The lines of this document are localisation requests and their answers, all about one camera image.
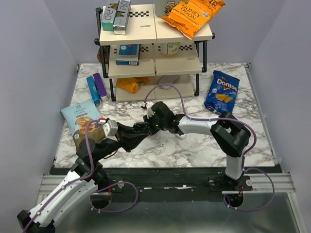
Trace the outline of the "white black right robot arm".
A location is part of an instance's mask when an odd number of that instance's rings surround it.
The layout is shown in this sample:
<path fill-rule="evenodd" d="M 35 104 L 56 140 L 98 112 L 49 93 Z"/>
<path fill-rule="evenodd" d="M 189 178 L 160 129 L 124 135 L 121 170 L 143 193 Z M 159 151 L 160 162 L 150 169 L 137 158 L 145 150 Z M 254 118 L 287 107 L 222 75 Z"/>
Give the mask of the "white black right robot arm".
<path fill-rule="evenodd" d="M 242 153 L 249 143 L 251 132 L 229 112 L 221 114 L 215 121 L 191 118 L 185 114 L 174 114 L 159 101 L 147 109 L 144 121 L 150 126 L 150 133 L 169 131 L 172 134 L 190 133 L 213 136 L 226 154 L 224 186 L 235 190 L 241 185 L 243 176 Z"/>

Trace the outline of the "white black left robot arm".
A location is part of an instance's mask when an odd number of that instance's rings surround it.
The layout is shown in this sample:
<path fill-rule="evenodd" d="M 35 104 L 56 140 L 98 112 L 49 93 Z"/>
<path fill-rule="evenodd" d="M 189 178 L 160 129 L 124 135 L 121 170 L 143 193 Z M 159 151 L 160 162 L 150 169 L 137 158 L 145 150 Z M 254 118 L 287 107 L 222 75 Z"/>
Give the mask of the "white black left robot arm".
<path fill-rule="evenodd" d="M 86 136 L 78 146 L 78 159 L 61 183 L 37 206 L 17 215 L 23 232 L 55 232 L 56 225 L 84 198 L 112 187 L 99 161 L 120 148 L 130 152 L 150 134 L 146 122 L 129 127 L 100 118 L 89 121 L 86 128 L 92 126 L 103 129 L 104 138 L 96 142 Z"/>

